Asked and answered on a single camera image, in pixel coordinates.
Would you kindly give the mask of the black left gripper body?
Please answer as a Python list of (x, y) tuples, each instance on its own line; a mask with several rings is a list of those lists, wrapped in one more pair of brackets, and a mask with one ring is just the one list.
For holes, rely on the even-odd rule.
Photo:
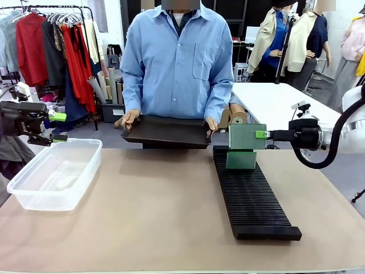
[(44, 132), (42, 122), (48, 119), (43, 103), (1, 102), (1, 133), (4, 136), (38, 135)]

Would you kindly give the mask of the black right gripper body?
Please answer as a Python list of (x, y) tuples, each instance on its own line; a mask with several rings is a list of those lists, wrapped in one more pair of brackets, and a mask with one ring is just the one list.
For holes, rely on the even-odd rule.
[(317, 149), (319, 147), (319, 125), (313, 118), (296, 119), (289, 122), (289, 130), (294, 131), (294, 140), (290, 141), (296, 149)]

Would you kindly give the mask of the person's left hand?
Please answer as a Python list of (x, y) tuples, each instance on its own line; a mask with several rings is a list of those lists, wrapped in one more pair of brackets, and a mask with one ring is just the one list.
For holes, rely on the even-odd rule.
[(210, 138), (218, 130), (218, 125), (217, 125), (216, 120), (212, 117), (206, 117), (205, 122), (208, 125), (206, 137)]

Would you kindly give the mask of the person's right hand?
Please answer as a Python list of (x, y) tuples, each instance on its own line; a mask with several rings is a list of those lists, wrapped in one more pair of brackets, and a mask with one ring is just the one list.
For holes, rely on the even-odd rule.
[(123, 128), (129, 131), (132, 128), (133, 122), (140, 116), (139, 110), (130, 110), (122, 118), (114, 123), (115, 128)]

